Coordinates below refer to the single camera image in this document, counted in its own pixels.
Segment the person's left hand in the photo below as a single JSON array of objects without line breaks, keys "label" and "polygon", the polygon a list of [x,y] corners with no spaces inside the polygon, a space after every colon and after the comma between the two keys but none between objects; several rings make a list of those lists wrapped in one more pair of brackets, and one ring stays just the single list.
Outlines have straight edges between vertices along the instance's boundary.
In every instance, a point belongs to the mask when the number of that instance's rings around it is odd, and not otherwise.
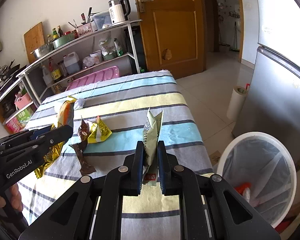
[{"label": "person's left hand", "polygon": [[23,203],[18,184],[12,185],[9,189],[9,192],[10,195],[6,199],[0,196],[0,209],[5,207],[7,203],[10,203],[15,210],[21,212],[23,210]]}]

